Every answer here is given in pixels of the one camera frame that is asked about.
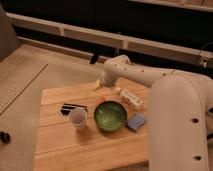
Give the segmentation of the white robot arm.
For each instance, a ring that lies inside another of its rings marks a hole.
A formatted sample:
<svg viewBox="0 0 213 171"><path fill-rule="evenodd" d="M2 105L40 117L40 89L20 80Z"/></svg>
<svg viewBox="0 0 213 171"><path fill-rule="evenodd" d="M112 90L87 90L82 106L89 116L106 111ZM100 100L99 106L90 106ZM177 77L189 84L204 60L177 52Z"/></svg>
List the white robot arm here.
<svg viewBox="0 0 213 171"><path fill-rule="evenodd" d="M209 171L207 119L213 117L213 79L178 69L134 65L120 55L104 62L98 85L112 87L121 77L150 89L150 171Z"/></svg>

